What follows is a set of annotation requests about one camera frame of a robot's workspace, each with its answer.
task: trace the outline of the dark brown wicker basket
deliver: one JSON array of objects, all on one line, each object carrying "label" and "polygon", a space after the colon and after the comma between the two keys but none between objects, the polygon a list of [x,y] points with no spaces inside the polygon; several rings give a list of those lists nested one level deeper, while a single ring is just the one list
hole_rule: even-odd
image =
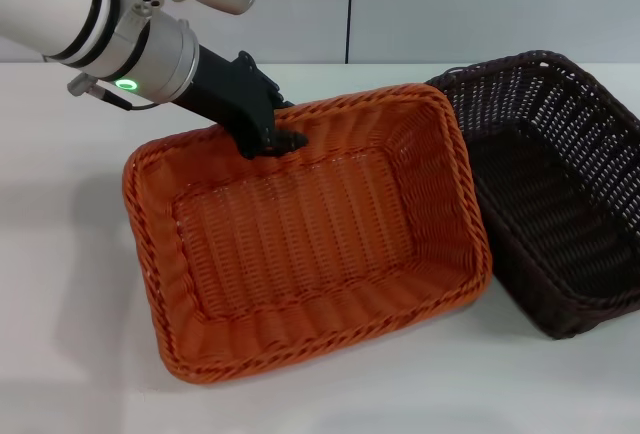
[{"label": "dark brown wicker basket", "polygon": [[535,51],[432,79],[471,157],[496,276],[572,337],[640,308],[640,123],[564,56]]}]

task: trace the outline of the white table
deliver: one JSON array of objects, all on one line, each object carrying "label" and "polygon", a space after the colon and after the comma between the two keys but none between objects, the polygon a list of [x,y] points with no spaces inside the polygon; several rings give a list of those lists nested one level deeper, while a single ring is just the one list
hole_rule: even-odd
[{"label": "white table", "polygon": [[[293,101],[449,66],[266,66]],[[640,112],[640,65],[587,66]],[[637,434],[640,315],[539,334],[497,282],[462,311],[211,388],[171,377],[122,206],[133,150],[207,123],[125,113],[52,64],[0,65],[2,434]]]}]

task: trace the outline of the white wall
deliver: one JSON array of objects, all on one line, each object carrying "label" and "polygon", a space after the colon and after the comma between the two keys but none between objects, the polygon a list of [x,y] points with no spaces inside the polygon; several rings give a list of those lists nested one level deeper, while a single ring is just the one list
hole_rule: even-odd
[{"label": "white wall", "polygon": [[[235,58],[250,52],[262,62],[343,62],[348,0],[257,0],[235,17],[197,3],[169,6],[191,21],[200,42]],[[0,42],[0,60],[32,60],[37,55]]]},{"label": "white wall", "polygon": [[353,0],[351,62],[640,62],[640,0]]}]

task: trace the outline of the woven texture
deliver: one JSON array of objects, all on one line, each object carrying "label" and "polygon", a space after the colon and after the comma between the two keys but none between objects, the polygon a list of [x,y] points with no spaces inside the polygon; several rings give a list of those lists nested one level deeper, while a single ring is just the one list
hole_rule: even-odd
[{"label": "woven texture", "polygon": [[264,372],[474,300],[491,272],[451,105],[425,85],[281,111],[309,146],[241,158],[219,127],[151,142],[124,196],[161,356]]},{"label": "woven texture", "polygon": [[428,84],[454,105],[495,273],[571,337],[640,308],[640,125],[563,56],[529,52]]}]

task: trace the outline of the black ring band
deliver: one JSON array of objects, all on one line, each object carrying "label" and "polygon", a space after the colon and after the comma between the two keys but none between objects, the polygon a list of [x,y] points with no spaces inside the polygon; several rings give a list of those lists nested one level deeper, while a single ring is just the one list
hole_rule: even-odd
[{"label": "black ring band", "polygon": [[102,0],[91,0],[91,7],[89,8],[89,13],[87,14],[87,20],[84,22],[84,26],[80,30],[80,33],[75,38],[75,40],[60,54],[56,54],[55,56],[47,56],[54,61],[64,61],[65,59],[69,59],[71,56],[78,53],[78,51],[84,46],[84,43],[87,42],[89,36],[93,32],[93,29],[96,27],[96,22],[98,22],[98,16],[100,14],[100,8],[102,7]]},{"label": "black ring band", "polygon": [[104,52],[104,50],[111,42],[111,38],[113,37],[113,33],[116,30],[116,26],[118,25],[118,20],[120,18],[120,0],[111,0],[111,7],[109,8],[109,17],[107,18],[107,23],[104,26],[104,30],[100,35],[100,39],[93,49],[89,51],[89,53],[84,56],[79,61],[73,62],[71,64],[67,64],[69,67],[75,67],[76,69],[88,66],[93,61],[95,61],[100,55]]},{"label": "black ring band", "polygon": [[101,80],[105,82],[113,82],[127,75],[129,71],[131,71],[131,69],[135,67],[135,65],[138,63],[138,61],[142,57],[142,53],[144,52],[144,49],[147,47],[147,41],[149,40],[150,32],[151,32],[151,22],[147,22],[147,25],[144,26],[144,29],[140,33],[140,36],[138,36],[136,47],[133,48],[133,52],[131,52],[131,55],[129,56],[129,59],[127,59],[127,62],[125,62],[122,65],[122,67],[118,69],[116,72],[114,72],[112,75],[103,77],[101,78]]}]

